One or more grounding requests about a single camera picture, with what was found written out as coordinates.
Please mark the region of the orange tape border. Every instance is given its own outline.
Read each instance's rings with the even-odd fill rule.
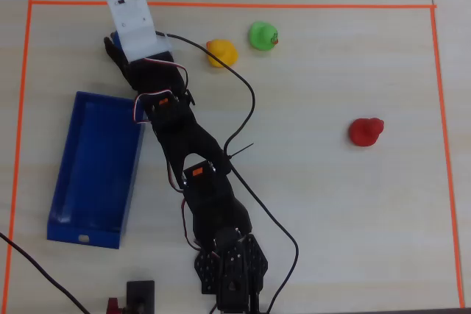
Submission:
[[[21,155],[21,130],[23,123],[24,91],[26,86],[26,69],[28,61],[29,33],[31,29],[32,5],[106,5],[106,1],[52,1],[52,0],[28,0],[26,14],[26,29],[24,35],[23,64],[21,67],[21,84],[18,103],[18,123],[16,127],[15,165],[13,171],[12,204],[10,209],[10,225],[8,237],[13,239],[15,228],[15,210],[18,191],[18,174]],[[450,146],[448,143],[447,119],[445,111],[445,98],[443,95],[442,70],[440,68],[438,36],[436,33],[435,4],[233,4],[233,3],[204,3],[204,2],[180,2],[180,1],[150,1],[153,7],[218,7],[218,8],[246,8],[246,9],[429,9],[431,14],[431,28],[433,37],[433,51],[435,54],[436,79],[439,91],[440,114],[442,117],[443,141],[445,145],[445,160],[447,163],[448,189],[450,192],[450,212],[453,230],[453,250],[455,253],[456,285],[460,308],[464,308],[464,291],[461,278],[461,256],[458,238],[458,222],[456,220],[456,203],[453,188],[453,173],[451,168]],[[7,247],[7,259],[5,263],[5,278],[3,289],[3,301],[1,314],[7,313],[8,289],[10,284],[10,269],[12,259],[12,247]]]

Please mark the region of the yellow rubber duck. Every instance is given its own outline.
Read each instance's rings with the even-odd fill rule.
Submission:
[[[237,61],[237,49],[229,40],[210,40],[206,43],[206,48],[228,66],[233,65]],[[209,55],[208,60],[212,66],[216,68],[223,68],[221,64],[216,62]]]

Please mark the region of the white bracket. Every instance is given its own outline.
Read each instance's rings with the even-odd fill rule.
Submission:
[[[155,34],[146,0],[109,0],[108,6],[128,62],[170,50]]]

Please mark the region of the blue plastic container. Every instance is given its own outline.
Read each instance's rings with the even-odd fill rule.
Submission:
[[[77,92],[47,239],[119,248],[144,133],[132,109],[130,99]]]

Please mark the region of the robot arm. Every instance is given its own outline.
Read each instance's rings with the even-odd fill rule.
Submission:
[[[201,246],[195,269],[202,293],[216,294],[218,308],[228,313],[257,313],[268,263],[250,234],[249,213],[227,178],[229,157],[196,122],[190,108],[194,100],[177,68],[146,60],[129,63],[117,39],[116,33],[105,38],[106,51],[138,92],[193,213],[193,231]],[[173,62],[168,51],[149,58]],[[205,161],[184,170],[185,158],[192,153]]]

